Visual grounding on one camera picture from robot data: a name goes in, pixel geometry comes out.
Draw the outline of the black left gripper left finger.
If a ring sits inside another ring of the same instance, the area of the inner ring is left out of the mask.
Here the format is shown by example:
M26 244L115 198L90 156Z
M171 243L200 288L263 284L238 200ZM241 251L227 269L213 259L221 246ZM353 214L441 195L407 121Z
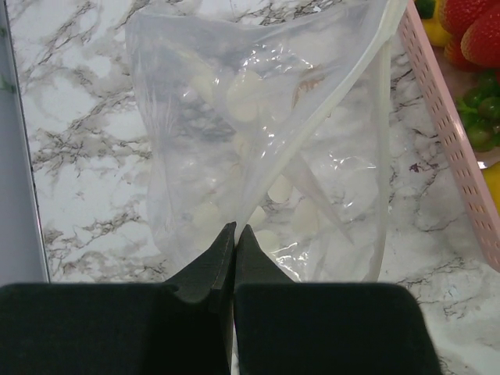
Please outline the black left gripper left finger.
M2 287L2 373L228 374L234 230L162 283Z

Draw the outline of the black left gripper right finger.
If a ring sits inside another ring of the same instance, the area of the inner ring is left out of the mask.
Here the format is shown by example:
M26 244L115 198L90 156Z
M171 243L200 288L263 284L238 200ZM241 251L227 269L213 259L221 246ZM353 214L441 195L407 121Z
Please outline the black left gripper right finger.
M403 287L297 283L246 227L236 247L242 374L439 374L423 314Z

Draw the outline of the clear zip top bag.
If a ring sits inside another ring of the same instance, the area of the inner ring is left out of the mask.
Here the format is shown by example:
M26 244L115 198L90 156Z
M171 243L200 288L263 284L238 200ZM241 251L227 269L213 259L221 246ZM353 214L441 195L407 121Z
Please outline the clear zip top bag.
M227 223L295 281L380 276L391 40L404 1L343 1L269 26L167 5L126 27L152 145L148 224L176 273Z

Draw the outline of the green grape bunch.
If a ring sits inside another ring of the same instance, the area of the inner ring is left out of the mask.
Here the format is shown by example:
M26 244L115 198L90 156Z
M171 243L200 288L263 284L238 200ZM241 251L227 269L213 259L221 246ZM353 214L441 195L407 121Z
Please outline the green grape bunch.
M485 70L475 86L455 100L455 107L475 152L499 146L499 71Z

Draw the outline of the red strawberry bunch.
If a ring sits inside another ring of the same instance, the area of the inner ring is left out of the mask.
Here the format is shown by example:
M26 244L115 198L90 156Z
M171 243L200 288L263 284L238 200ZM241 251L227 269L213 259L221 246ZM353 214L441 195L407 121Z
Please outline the red strawberry bunch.
M451 65L466 72L499 68L498 1L443 1L438 19L451 35L444 50Z

